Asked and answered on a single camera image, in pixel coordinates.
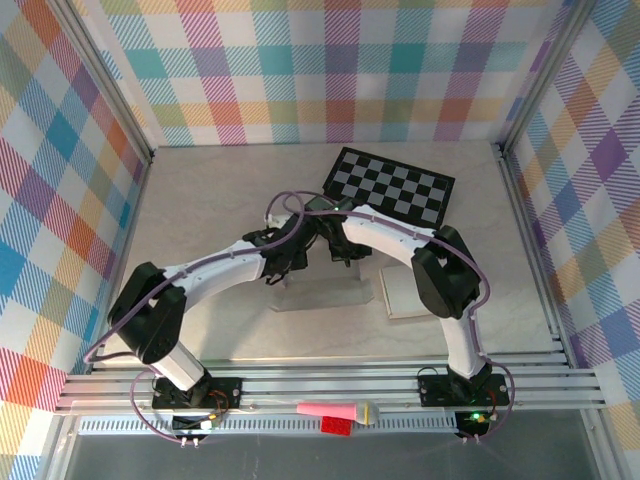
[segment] colorful checkered backdrop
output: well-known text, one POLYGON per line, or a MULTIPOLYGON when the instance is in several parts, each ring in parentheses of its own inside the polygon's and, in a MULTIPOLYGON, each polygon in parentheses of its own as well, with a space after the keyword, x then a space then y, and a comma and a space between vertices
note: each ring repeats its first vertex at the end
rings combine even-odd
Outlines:
POLYGON ((33 478, 143 163, 45 0, 0 0, 0 479, 33 478))
POLYGON ((529 42, 553 39, 564 3, 101 0, 96 14, 76 1, 171 146, 497 139, 540 63, 529 42))
POLYGON ((640 478, 640 0, 598 2, 525 137, 520 187, 581 366, 640 478))

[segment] white platform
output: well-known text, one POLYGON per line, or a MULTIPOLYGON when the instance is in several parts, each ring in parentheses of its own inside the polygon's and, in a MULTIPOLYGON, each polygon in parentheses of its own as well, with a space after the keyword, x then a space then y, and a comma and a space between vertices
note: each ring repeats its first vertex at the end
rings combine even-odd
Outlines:
MULTIPOLYGON (((550 349, 544 313, 489 143, 353 146, 456 178, 445 224, 460 231, 492 282, 493 296, 479 312, 486 349, 550 349)), ((151 168, 125 279, 139 263, 186 262, 263 228, 269 200, 281 190, 320 191, 341 148, 161 149, 151 168)), ((395 264, 381 254, 360 262, 375 294, 367 305, 275 313, 267 307, 274 287, 259 281, 240 285, 190 310, 181 340, 202 359, 445 354, 433 317, 388 318, 379 270, 395 264)), ((122 348, 119 339, 107 345, 108 352, 122 348)))

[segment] checkered board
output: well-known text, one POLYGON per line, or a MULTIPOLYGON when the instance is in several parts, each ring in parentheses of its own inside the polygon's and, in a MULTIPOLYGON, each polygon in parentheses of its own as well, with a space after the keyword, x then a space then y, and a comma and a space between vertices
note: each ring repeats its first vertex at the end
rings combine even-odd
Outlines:
POLYGON ((345 147, 323 189, 335 200, 352 197, 396 220, 437 229, 454 182, 446 175, 345 147))

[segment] gray floor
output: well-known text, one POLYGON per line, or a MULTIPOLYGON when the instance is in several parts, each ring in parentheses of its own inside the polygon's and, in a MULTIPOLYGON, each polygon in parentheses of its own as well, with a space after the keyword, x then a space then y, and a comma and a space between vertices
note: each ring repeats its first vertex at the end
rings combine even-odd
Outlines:
POLYGON ((152 435, 80 436, 68 480, 589 480, 579 412, 515 412, 480 446, 452 434, 237 435, 181 449, 152 435))
MULTIPOLYGON (((461 232, 492 283, 492 299, 479 312, 485 349, 548 350, 544 313, 489 143, 354 146, 456 178, 445 224, 461 232)), ((139 263, 187 262, 264 228, 269 200, 281 190, 319 191, 341 147, 161 149, 151 168, 126 277, 139 263)), ((444 336, 433 317, 388 318, 378 272, 394 264, 383 255, 360 262, 375 297, 366 305, 275 313, 268 308, 272 287, 259 281, 234 287, 191 309, 181 340, 202 359, 445 354, 444 336)), ((106 350, 122 348, 113 339, 106 350)))

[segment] red block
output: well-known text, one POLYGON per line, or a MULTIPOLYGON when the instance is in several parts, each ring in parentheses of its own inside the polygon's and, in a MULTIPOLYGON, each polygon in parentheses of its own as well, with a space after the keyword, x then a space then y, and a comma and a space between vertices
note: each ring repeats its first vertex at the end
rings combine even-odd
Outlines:
POLYGON ((351 435, 352 423, 351 420, 344 420, 343 418, 322 417, 320 431, 348 437, 351 435))

